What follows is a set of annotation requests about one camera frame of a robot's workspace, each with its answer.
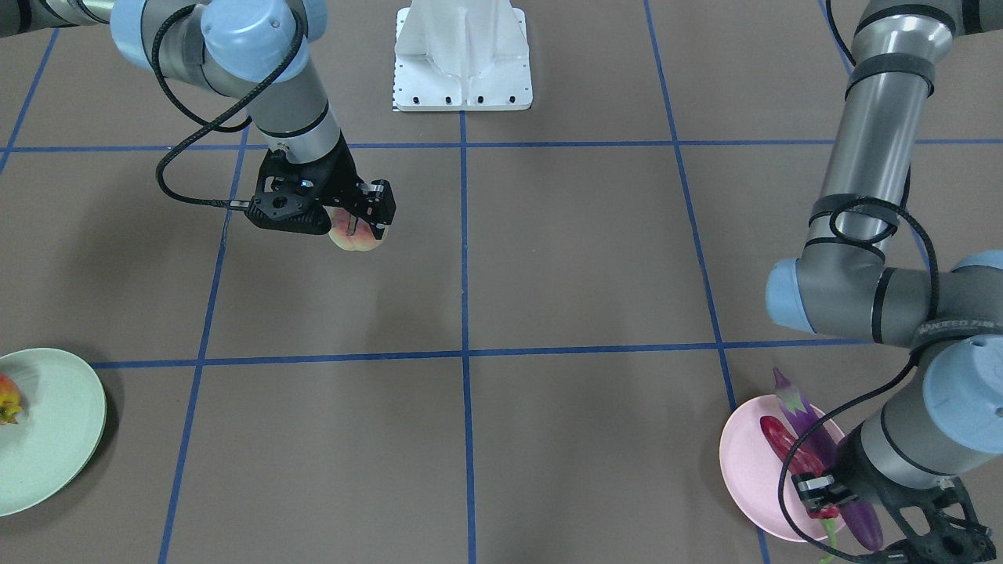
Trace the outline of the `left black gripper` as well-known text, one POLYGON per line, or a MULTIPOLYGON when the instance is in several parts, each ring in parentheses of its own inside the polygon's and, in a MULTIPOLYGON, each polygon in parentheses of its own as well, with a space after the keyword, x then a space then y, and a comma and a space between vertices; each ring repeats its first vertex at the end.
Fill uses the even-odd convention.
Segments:
POLYGON ((942 479, 927 489, 902 486, 868 460, 857 435, 843 440, 835 466, 820 478, 806 472, 793 475, 793 490, 806 509, 845 509, 855 501, 880 504, 903 534, 900 541, 881 550, 853 555, 793 526, 800 538, 830 559, 849 563, 986 563, 998 557, 992 529, 979 522, 960 479, 942 479))

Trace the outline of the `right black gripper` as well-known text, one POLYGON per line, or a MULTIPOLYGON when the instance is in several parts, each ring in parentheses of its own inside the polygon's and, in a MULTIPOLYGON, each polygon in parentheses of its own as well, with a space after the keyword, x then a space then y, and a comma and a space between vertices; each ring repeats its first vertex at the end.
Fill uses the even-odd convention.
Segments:
POLYGON ((347 142, 339 140, 305 164, 292 163, 286 151, 269 150, 244 217, 265 230, 326 235, 332 229, 326 208, 347 211, 381 240, 394 220, 396 201, 390 182, 362 181, 347 142))

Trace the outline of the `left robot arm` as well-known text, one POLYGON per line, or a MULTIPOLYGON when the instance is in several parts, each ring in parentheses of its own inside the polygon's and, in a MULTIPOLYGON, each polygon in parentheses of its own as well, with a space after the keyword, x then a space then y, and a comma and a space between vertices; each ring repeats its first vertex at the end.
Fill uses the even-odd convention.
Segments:
POLYGON ((903 538, 856 563, 995 559, 961 475, 1001 456, 1001 253, 941 271, 930 237, 906 209, 918 122, 936 67, 955 39, 1001 28, 999 1, 871 1, 823 189, 798 259, 766 287, 775 324, 909 351, 906 367, 863 395, 892 390, 854 428, 816 478, 780 471, 807 509, 880 504, 903 538))

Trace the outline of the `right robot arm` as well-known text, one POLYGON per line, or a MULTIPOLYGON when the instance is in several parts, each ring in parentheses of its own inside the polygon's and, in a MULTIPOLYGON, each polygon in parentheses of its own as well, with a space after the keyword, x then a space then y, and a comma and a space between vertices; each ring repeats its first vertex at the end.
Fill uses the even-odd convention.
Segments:
POLYGON ((191 206, 240 212, 255 227, 328 235, 339 247, 379 246, 396 204, 367 183, 310 57, 326 29, 323 1, 4 1, 2 36, 107 25, 122 56, 153 72, 198 128, 155 168, 161 192, 191 206), (266 154, 247 200, 177 193, 165 170, 210 132, 261 132, 266 154))

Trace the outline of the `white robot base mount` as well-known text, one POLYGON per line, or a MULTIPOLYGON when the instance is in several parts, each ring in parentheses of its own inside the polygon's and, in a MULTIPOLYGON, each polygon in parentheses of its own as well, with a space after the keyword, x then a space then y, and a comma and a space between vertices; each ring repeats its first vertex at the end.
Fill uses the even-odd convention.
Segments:
POLYGON ((401 112, 529 110, 529 33, 509 1, 413 1, 395 17, 392 107, 401 112))

